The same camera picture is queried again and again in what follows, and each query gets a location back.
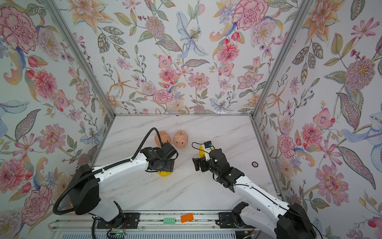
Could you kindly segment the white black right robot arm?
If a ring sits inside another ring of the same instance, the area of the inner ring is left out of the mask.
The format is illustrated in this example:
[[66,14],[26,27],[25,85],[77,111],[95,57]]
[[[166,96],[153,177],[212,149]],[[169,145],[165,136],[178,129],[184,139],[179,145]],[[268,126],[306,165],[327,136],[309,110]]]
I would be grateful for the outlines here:
[[321,233],[310,221],[303,206],[272,196],[239,169],[229,165],[221,149],[193,158],[196,171],[210,171],[224,188],[245,199],[232,213],[239,222],[264,232],[273,239],[315,239]]

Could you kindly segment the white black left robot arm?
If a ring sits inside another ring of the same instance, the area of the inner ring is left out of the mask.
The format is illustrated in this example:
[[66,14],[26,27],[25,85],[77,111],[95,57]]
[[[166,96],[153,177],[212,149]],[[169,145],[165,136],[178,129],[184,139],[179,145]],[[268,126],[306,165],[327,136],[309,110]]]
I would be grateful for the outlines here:
[[127,221],[123,210],[116,201],[107,199],[101,190],[137,172],[173,172],[178,156],[176,149],[166,142],[161,147],[141,149],[135,157],[113,164],[95,168],[81,166],[70,184],[73,185],[84,176],[90,177],[69,192],[75,214],[97,216],[113,227],[122,225]]

